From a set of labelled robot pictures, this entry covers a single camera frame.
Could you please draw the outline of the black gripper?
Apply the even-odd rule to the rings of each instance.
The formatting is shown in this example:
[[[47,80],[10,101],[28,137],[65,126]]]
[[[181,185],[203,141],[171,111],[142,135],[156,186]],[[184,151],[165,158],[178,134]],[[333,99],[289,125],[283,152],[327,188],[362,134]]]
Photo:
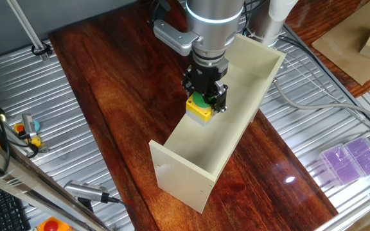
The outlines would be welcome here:
[[[214,96],[214,111],[225,112],[228,86],[220,80],[227,74],[229,61],[226,58],[210,64],[199,62],[194,58],[190,61],[190,66],[182,79],[182,87],[186,91],[187,98],[195,91],[206,96]]]

